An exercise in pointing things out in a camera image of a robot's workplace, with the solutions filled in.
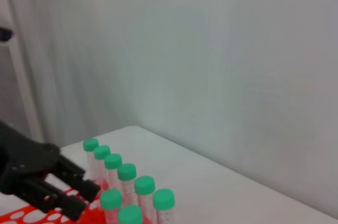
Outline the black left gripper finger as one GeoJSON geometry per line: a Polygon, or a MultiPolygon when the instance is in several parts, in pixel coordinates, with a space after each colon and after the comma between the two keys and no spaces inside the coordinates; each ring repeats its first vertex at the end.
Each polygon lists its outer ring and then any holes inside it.
{"type": "Polygon", "coordinates": [[[43,155],[43,163],[47,166],[47,173],[77,190],[85,200],[92,202],[99,193],[100,187],[85,179],[85,170],[63,155],[43,155]]]}
{"type": "Polygon", "coordinates": [[[87,207],[81,199],[67,195],[45,181],[19,182],[15,195],[44,213],[59,208],[61,213],[72,221],[77,221],[87,207]]]}

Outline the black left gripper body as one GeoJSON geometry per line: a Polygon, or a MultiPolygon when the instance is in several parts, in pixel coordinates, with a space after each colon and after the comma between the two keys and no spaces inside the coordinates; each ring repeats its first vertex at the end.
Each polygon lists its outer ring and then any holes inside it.
{"type": "Polygon", "coordinates": [[[56,145],[31,140],[1,122],[1,193],[48,193],[45,178],[59,156],[56,145]]]}

